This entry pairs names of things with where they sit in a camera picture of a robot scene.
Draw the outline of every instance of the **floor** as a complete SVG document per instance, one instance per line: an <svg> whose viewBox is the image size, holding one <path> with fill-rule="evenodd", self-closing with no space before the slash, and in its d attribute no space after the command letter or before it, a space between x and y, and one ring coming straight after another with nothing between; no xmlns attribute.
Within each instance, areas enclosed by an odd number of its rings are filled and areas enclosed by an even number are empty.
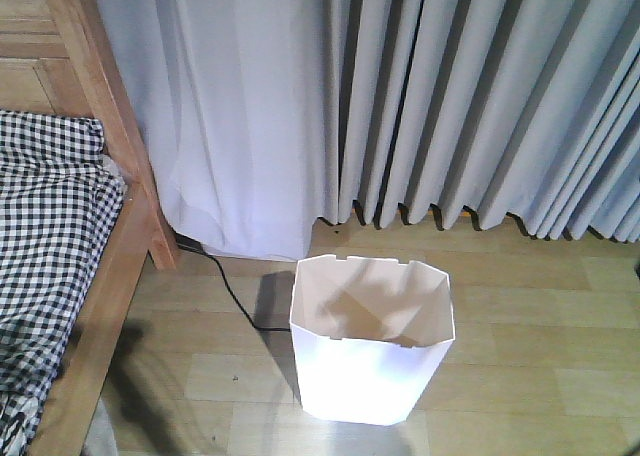
<svg viewBox="0 0 640 456"><path fill-rule="evenodd" d="M352 218L318 221L311 252L450 274L457 339L407 421L304 413L290 334L252 330L213 263L185 253L178 273L147 262L105 384L122 456L622 456L640 440L640 245ZM259 322L287 323L293 264L222 263Z"/></svg>

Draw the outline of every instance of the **black cable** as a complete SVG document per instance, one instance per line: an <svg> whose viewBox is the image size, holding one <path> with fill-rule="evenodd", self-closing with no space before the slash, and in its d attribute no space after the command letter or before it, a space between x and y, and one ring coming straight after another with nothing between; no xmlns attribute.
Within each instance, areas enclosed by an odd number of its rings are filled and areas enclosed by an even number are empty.
<svg viewBox="0 0 640 456"><path fill-rule="evenodd" d="M190 246L188 244L181 243L180 241L178 241L178 247L180 249L184 249L185 251L189 251L191 253L196 253L196 254L199 254L200 256L204 256L206 258L209 258L211 261L216 263L216 265L218 266L218 270L220 271L220 275L222 276L222 281L224 281L224 285L227 288L227 291L229 292L229 295L231 295L231 298L233 298L233 301L236 303L236 306L238 306L240 311L242 311L242 314L244 314L244 317L247 318L247 321L249 321L249 324L251 324L253 329L255 329L256 331L262 331L262 332L267 332L267 331L279 331L279 332L286 331L286 332L291 332L291 328L277 328L277 327L276 328L265 328L263 326L258 326L256 323L254 323L253 319L251 319L251 316L249 315L247 310L244 309L244 306L242 306L242 303L240 302L238 297L233 292L233 289L231 289L231 285L229 284L229 281L227 280L227 275L225 274L224 269L222 268L222 264L220 263L218 258L216 258L215 256L211 256L210 254L206 253L205 251L203 251L200 248L196 248L196 247Z"/></svg>

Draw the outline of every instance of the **wooden headboard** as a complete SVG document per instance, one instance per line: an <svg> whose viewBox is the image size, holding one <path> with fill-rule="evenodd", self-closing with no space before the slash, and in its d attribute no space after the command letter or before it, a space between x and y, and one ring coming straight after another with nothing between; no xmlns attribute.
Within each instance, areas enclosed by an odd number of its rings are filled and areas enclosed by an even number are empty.
<svg viewBox="0 0 640 456"><path fill-rule="evenodd" d="M173 233L95 0L0 0L0 107L92 116L130 191L80 313L77 344L29 454L79 454L147 251L175 268Z"/></svg>

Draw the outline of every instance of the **wooden bed frame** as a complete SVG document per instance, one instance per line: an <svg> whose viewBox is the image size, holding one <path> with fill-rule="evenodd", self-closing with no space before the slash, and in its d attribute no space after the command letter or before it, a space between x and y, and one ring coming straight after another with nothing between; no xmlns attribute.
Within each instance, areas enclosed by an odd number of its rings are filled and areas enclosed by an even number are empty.
<svg viewBox="0 0 640 456"><path fill-rule="evenodd" d="M95 0L0 0L0 107L93 116L129 193L74 327L28 454L80 454L142 265L178 248Z"/></svg>

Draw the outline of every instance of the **checkered blanket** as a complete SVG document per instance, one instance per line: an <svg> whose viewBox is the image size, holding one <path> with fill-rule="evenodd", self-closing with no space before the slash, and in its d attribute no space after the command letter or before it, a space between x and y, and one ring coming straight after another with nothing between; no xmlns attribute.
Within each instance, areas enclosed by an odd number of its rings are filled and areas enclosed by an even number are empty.
<svg viewBox="0 0 640 456"><path fill-rule="evenodd" d="M123 200L102 125L0 110L0 449L35 434Z"/></svg>

